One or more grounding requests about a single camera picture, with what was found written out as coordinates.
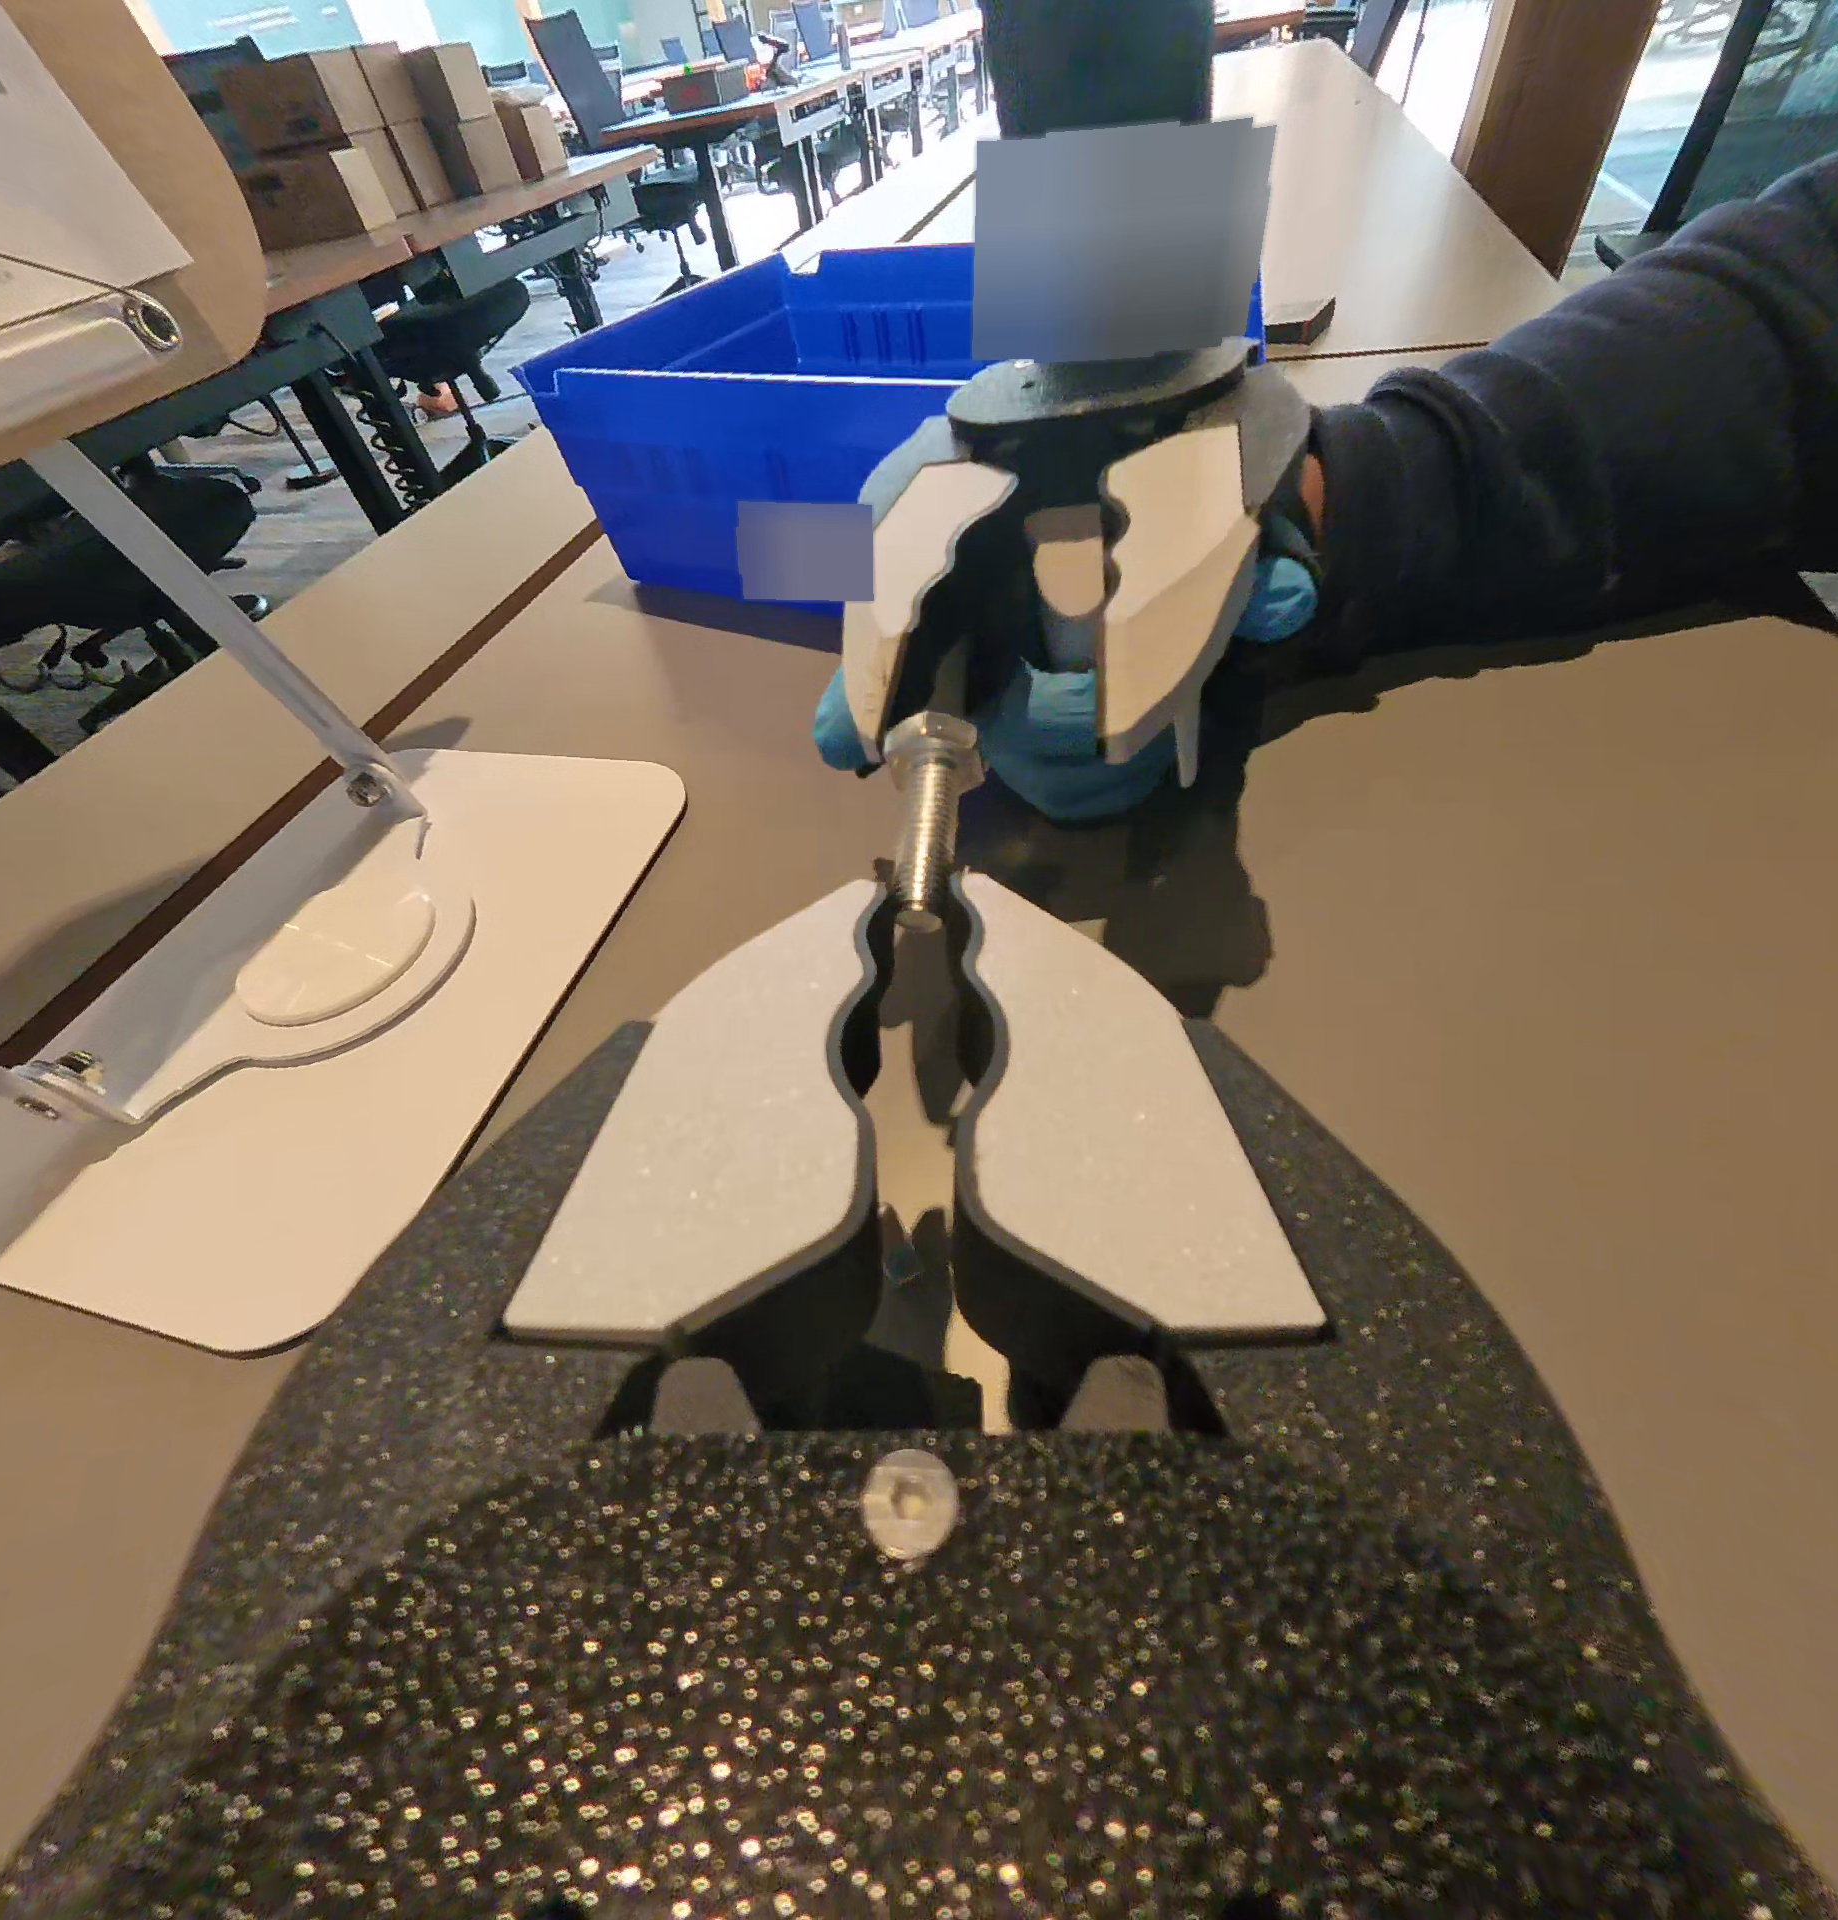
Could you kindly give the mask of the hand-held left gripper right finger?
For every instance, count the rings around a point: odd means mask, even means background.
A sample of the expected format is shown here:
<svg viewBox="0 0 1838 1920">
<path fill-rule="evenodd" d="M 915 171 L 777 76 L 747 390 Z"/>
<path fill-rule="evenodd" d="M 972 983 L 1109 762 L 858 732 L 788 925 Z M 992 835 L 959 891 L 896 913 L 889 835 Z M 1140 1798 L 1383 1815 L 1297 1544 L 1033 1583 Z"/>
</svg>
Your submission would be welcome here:
<svg viewBox="0 0 1838 1920">
<path fill-rule="evenodd" d="M 1054 1426 L 1096 1361 L 1310 1348 L 1333 1324 L 1179 1013 L 994 876 L 952 882 L 963 1110 L 952 1295 L 1003 1356 L 1007 1426 Z"/>
</svg>

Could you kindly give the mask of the wide wooden column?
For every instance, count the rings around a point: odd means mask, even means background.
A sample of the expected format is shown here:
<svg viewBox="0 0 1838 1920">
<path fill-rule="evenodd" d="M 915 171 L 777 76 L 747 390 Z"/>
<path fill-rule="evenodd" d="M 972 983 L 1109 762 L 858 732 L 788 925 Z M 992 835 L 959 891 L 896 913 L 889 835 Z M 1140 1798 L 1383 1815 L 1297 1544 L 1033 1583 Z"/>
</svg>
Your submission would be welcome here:
<svg viewBox="0 0 1838 1920">
<path fill-rule="evenodd" d="M 1495 3 L 1453 165 L 1560 275 L 1579 236 L 1654 3 Z"/>
</svg>

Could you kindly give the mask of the person's right hand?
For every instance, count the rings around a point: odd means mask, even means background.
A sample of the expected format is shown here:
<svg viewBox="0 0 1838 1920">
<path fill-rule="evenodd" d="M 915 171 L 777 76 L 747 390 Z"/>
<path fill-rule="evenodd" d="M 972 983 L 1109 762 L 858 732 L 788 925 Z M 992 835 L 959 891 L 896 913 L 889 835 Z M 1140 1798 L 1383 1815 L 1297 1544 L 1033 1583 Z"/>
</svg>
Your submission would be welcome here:
<svg viewBox="0 0 1838 1920">
<path fill-rule="evenodd" d="M 1239 669 L 1273 659 L 1308 628 L 1318 612 L 1318 586 L 1313 560 L 1270 549 L 1208 690 L 1223 690 Z M 1096 676 L 1089 669 L 1055 673 L 1018 666 L 972 715 L 987 773 L 1058 824 L 1127 814 L 1174 777 L 1174 736 L 1164 730 L 1122 764 L 1109 762 L 1098 753 L 1095 708 Z"/>
</svg>

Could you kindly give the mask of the desk under cardboard boxes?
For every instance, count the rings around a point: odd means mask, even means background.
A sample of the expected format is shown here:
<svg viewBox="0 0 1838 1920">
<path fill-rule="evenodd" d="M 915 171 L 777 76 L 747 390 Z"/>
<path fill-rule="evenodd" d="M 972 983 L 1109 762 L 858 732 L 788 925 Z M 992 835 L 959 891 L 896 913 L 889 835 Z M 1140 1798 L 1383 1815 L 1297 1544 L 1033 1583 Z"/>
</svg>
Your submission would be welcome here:
<svg viewBox="0 0 1838 1920">
<path fill-rule="evenodd" d="M 409 291 L 476 295 L 543 270 L 569 309 L 571 330 L 596 330 L 599 307 L 586 261 L 617 255 L 617 245 L 599 233 L 601 195 L 651 158 L 649 146 L 577 156 L 543 179 L 420 210 L 355 236 L 266 252 L 259 344 L 309 341 L 332 352 L 323 370 L 288 375 L 283 388 L 301 405 L 374 532 L 386 534 L 431 504 L 442 479 L 378 364 L 382 333 L 371 291 L 396 283 Z"/>
</svg>

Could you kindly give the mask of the silver hex bolt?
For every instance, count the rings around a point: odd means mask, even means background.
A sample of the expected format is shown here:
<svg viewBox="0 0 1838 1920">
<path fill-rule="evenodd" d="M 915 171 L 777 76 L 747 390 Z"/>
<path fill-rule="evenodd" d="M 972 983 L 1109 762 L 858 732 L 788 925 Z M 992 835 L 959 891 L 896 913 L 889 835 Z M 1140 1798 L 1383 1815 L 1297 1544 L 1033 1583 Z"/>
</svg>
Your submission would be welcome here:
<svg viewBox="0 0 1838 1920">
<path fill-rule="evenodd" d="M 890 728 L 882 761 L 902 795 L 892 862 L 906 897 L 921 905 L 956 873 L 959 805 L 984 773 L 979 732 L 959 713 L 921 709 Z"/>
</svg>

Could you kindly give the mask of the blue plastic bin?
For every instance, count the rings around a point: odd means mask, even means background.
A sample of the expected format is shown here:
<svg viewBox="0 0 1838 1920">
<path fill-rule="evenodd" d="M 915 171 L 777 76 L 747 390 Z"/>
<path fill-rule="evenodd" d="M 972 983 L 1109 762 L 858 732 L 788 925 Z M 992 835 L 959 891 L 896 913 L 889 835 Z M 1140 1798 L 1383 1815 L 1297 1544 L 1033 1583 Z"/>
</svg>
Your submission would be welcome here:
<svg viewBox="0 0 1838 1920">
<path fill-rule="evenodd" d="M 738 507 L 852 504 L 979 370 L 969 313 L 969 246 L 773 255 L 520 379 L 636 583 L 746 599 Z"/>
</svg>

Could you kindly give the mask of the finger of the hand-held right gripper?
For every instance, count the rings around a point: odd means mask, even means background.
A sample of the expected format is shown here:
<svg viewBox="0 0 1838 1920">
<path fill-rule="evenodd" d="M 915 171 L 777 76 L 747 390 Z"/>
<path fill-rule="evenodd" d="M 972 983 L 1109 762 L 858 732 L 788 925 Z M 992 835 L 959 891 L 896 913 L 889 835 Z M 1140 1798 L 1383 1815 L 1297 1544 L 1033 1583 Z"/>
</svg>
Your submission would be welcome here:
<svg viewBox="0 0 1838 1920">
<path fill-rule="evenodd" d="M 1243 431 L 1195 425 L 1101 473 L 1108 595 L 1098 629 L 1098 750 L 1127 764 L 1171 736 L 1200 770 L 1202 699 L 1248 599 L 1259 524 L 1243 500 Z"/>
<path fill-rule="evenodd" d="M 873 510 L 873 585 L 842 615 L 839 683 L 863 754 L 882 754 L 906 654 L 921 628 L 922 601 L 956 562 L 959 540 L 1007 504 L 1019 477 L 972 461 L 931 461 L 915 470 L 882 510 Z"/>
</svg>

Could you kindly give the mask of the wooden sign board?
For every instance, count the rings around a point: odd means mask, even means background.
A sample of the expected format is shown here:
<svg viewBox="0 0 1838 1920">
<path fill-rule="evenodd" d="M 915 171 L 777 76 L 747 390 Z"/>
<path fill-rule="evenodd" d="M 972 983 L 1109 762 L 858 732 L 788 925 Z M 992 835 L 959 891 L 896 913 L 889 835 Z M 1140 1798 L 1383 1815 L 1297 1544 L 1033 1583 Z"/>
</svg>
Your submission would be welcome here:
<svg viewBox="0 0 1838 1920">
<path fill-rule="evenodd" d="M 224 155 L 130 5 L 1 5 L 189 265 L 0 330 L 0 465 L 224 370 L 266 275 Z"/>
</svg>

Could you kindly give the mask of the long row of desks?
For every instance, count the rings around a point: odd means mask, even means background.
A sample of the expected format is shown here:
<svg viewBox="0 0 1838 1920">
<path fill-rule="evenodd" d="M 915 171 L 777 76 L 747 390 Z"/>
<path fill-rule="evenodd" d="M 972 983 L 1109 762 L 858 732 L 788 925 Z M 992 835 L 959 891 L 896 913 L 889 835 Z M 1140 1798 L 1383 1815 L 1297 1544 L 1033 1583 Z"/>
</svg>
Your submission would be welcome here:
<svg viewBox="0 0 1838 1920">
<path fill-rule="evenodd" d="M 793 85 L 762 88 L 736 103 L 682 114 L 643 114 L 581 136 L 592 156 L 638 146 L 651 146 L 662 155 L 691 155 L 713 246 L 722 265 L 734 267 L 738 255 L 723 220 L 715 148 L 738 132 L 768 128 L 781 146 L 783 162 L 794 166 L 798 232 L 808 232 L 824 216 L 828 200 L 816 166 L 816 140 L 839 124 L 849 124 L 858 136 L 863 179 L 873 185 L 886 169 L 881 124 L 885 105 L 906 106 L 906 146 L 911 156 L 921 156 L 927 148 L 927 117 L 936 88 L 945 85 L 948 91 L 937 115 L 939 134 L 959 128 L 963 73 L 972 76 L 977 110 L 984 110 L 989 82 L 979 12 L 942 16 L 877 51 L 866 50 L 845 69 L 827 60 Z"/>
</svg>

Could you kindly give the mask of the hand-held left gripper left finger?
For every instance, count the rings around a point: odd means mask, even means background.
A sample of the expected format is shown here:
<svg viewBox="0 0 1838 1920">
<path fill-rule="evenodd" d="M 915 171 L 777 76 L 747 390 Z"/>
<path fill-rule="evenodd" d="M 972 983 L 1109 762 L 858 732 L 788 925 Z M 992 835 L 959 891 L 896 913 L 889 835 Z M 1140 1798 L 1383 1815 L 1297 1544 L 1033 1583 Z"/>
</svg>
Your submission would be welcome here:
<svg viewBox="0 0 1838 1920">
<path fill-rule="evenodd" d="M 823 1426 L 882 1295 L 873 1121 L 882 888 L 855 878 L 674 991 L 575 1166 L 498 1330 L 726 1365 Z"/>
</svg>

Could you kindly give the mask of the stack of cardboard boxes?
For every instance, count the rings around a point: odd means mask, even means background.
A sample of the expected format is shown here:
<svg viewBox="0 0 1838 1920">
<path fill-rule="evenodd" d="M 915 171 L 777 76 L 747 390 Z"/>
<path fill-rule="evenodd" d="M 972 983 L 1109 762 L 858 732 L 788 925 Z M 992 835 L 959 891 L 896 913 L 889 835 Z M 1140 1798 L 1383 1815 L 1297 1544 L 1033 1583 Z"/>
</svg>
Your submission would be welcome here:
<svg viewBox="0 0 1838 1920">
<path fill-rule="evenodd" d="M 266 58 L 238 39 L 164 66 L 224 155 L 266 252 L 569 174 L 543 103 L 495 90 L 468 43 Z"/>
</svg>

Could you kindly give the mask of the white paper sheet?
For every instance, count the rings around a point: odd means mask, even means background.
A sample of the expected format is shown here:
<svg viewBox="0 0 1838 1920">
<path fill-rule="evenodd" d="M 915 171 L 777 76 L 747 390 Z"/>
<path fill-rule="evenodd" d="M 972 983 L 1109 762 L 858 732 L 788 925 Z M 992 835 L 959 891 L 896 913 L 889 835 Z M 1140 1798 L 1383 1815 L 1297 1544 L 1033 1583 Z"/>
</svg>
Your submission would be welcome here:
<svg viewBox="0 0 1838 1920">
<path fill-rule="evenodd" d="M 186 265 L 0 5 L 0 330 Z"/>
</svg>

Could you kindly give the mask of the white sign stand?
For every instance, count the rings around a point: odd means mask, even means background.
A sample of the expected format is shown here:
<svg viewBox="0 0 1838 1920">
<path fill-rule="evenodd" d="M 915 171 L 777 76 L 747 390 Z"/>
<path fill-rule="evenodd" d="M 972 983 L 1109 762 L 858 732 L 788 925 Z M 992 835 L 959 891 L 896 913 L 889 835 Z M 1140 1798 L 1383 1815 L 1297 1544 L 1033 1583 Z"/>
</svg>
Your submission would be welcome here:
<svg viewBox="0 0 1838 1920">
<path fill-rule="evenodd" d="M 321 1324 L 679 824 L 646 761 L 387 750 L 438 564 L 323 581 L 0 796 L 0 1290 L 224 1356 Z"/>
</svg>

